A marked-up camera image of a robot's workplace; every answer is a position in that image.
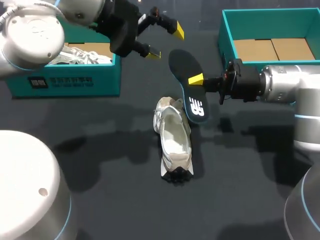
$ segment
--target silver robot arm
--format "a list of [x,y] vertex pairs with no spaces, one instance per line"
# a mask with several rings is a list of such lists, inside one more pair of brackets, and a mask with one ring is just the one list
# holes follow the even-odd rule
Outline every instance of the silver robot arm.
[[57,20],[84,27],[99,16],[105,0],[2,0],[0,80],[42,68],[61,52],[65,33]]
[[268,103],[294,103],[294,145],[320,152],[320,66],[266,66],[261,78],[265,91],[260,100]]
[[320,65],[268,65],[259,73],[241,59],[228,62],[219,77],[204,79],[203,92],[219,93],[244,102],[292,104],[294,107],[294,145],[320,152]]

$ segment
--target new balance logo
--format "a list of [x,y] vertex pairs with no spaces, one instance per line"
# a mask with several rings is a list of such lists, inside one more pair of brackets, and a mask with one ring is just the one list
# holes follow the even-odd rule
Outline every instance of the new balance logo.
[[194,115],[198,115],[203,117],[205,115],[204,109],[201,107],[202,102],[198,100],[194,100],[193,98],[189,97],[191,111]]

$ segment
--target black table surface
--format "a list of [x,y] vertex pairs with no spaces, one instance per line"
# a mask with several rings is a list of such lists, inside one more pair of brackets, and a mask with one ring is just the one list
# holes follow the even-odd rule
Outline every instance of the black table surface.
[[0,83],[0,128],[52,149],[74,197],[78,240],[287,240],[286,198],[310,167],[293,151],[293,110],[240,100],[220,106],[208,94],[210,121],[191,130],[194,179],[167,183],[153,115],[161,97],[182,96],[168,55],[187,50],[205,73],[219,74],[217,33],[140,39],[162,59],[123,59],[120,97],[11,100]]

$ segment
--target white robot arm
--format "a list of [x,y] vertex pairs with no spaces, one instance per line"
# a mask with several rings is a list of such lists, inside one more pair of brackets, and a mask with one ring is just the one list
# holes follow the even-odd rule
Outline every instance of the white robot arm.
[[0,80],[44,67],[61,52],[64,30],[56,16],[69,23],[91,28],[110,40],[110,50],[120,57],[131,51],[142,57],[161,54],[137,37],[157,24],[168,33],[184,38],[179,23],[159,14],[148,14],[128,0],[1,0],[7,11],[0,18]]
[[320,66],[269,65],[262,72],[237,63],[224,81],[234,81],[226,92],[233,99],[276,104],[294,104],[294,146],[300,150],[320,153]]

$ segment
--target cardboard box bottom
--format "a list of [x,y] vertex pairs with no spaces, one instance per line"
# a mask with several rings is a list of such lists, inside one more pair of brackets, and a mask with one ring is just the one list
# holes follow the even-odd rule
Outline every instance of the cardboard box bottom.
[[234,40],[238,58],[243,62],[314,61],[304,38]]

